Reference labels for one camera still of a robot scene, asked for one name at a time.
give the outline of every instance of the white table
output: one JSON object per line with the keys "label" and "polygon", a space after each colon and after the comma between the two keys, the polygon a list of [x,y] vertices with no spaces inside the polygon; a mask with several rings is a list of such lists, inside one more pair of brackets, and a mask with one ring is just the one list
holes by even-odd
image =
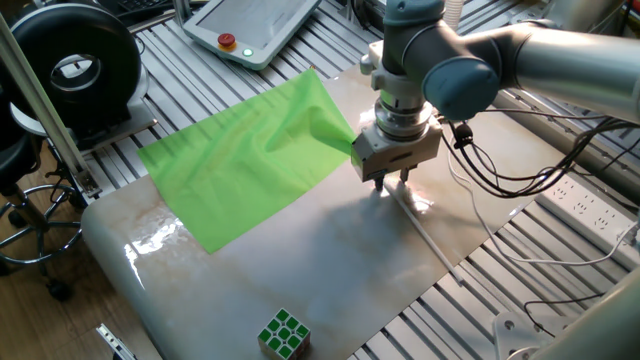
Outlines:
{"label": "white table", "polygon": [[[376,98],[368,83],[355,67],[325,82],[354,129]],[[560,157],[502,114],[471,124],[506,173],[535,173]],[[457,264],[487,236],[440,150],[411,172],[409,187],[431,204],[420,221]],[[478,198],[494,230],[530,202]],[[348,162],[211,255],[148,176],[91,204],[82,226],[167,359],[261,359],[257,334],[280,307],[310,327],[310,359],[347,358],[446,273],[393,198],[360,183]]]}

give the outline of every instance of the white tube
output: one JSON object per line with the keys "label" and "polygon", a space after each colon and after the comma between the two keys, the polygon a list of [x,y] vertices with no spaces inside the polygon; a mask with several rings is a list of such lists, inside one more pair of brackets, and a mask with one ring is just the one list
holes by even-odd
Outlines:
{"label": "white tube", "polygon": [[464,0],[447,0],[444,3],[444,22],[456,32],[458,31],[460,15],[462,15],[462,6],[464,6]]}
{"label": "white tube", "polygon": [[438,256],[440,261],[442,261],[444,266],[447,268],[447,270],[449,270],[449,272],[451,273],[453,278],[456,280],[456,282],[458,283],[458,286],[462,286],[462,282],[464,281],[462,276],[460,276],[460,274],[458,274],[458,271],[456,271],[456,269],[453,267],[453,264],[451,264],[449,259],[447,259],[447,257],[444,255],[442,250],[440,250],[440,248],[438,247],[436,242],[433,241],[433,239],[431,238],[431,236],[429,236],[429,234],[427,234],[427,232],[424,230],[424,228],[420,224],[420,221],[418,221],[418,219],[416,219],[416,217],[413,215],[413,213],[411,212],[411,210],[409,209],[407,204],[404,203],[404,201],[398,196],[398,194],[396,194],[395,192],[392,191],[391,187],[388,185],[387,182],[384,182],[383,186],[387,190],[387,192],[389,194],[391,194],[391,197],[396,200],[398,205],[400,205],[402,210],[404,210],[404,212],[407,215],[407,217],[409,218],[409,220],[411,220],[411,223],[413,224],[413,226],[416,228],[416,230],[418,231],[420,236],[422,236],[422,239],[424,239],[424,241],[427,243],[427,245],[429,245],[431,250],[433,250],[433,252],[436,253],[436,255]]}

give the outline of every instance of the power strip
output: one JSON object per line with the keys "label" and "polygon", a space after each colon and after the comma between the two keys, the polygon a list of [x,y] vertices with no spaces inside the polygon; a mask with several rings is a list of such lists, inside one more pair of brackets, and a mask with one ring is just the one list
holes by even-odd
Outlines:
{"label": "power strip", "polygon": [[[536,202],[605,253],[636,223],[568,176],[538,195]],[[640,265],[640,253],[626,241],[613,258],[630,270]]]}

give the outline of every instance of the wooden floor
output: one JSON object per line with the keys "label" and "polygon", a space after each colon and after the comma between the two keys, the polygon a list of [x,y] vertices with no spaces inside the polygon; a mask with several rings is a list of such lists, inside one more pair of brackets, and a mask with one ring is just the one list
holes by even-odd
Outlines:
{"label": "wooden floor", "polygon": [[[48,149],[42,151],[43,164],[38,172],[22,178],[19,185],[28,189],[57,178],[45,179],[55,169]],[[50,193],[32,197],[39,209],[50,204]],[[80,221],[68,203],[62,205],[56,220]],[[0,221],[0,239],[15,233],[5,215]],[[66,243],[73,230],[54,229],[46,235],[49,249]],[[36,252],[35,235],[6,247],[3,252],[18,258],[32,258]],[[124,298],[118,295],[84,242],[47,264],[50,275],[69,284],[73,297],[60,303],[45,287],[37,266],[12,268],[11,275],[0,277],[0,360],[17,359],[112,359],[108,345],[95,332],[104,323],[139,360],[160,359],[140,321]]]}

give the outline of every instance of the green fabric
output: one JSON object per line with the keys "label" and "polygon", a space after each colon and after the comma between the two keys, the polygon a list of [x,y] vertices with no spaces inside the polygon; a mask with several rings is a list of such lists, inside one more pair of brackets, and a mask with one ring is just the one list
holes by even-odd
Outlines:
{"label": "green fabric", "polygon": [[313,70],[138,151],[165,202],[214,252],[349,157],[355,135]]}

